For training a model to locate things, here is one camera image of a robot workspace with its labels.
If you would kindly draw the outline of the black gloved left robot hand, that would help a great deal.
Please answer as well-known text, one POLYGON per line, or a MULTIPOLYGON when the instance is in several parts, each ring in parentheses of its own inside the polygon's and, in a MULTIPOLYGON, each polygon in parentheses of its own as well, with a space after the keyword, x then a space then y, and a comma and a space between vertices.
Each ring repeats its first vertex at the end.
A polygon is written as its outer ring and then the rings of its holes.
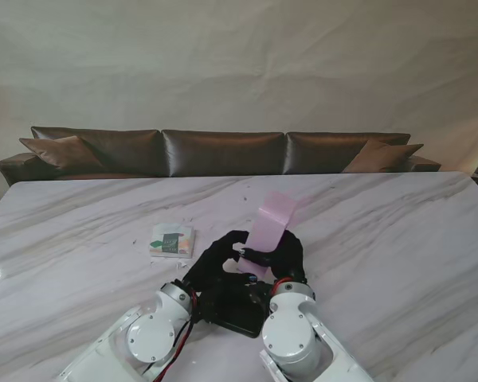
POLYGON ((257 277, 254 274, 228 272, 223 267, 228 260, 233 260, 235 263, 239 261, 241 255, 233 249, 233 245, 244 244, 248 236, 247 231, 232 230, 215 240, 189 269, 182 283, 195 292, 213 289, 221 283, 225 285, 256 283, 257 277))

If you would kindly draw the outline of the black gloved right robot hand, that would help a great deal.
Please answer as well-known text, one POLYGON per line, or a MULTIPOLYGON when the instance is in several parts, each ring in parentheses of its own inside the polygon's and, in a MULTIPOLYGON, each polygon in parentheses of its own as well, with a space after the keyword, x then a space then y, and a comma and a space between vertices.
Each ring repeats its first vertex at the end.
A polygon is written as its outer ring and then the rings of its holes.
POLYGON ((304 271, 304 249, 301 241, 285 230, 276 249, 271 252, 245 248, 241 257, 261 267, 271 269, 276 279, 290 278, 298 283, 307 283, 304 271))

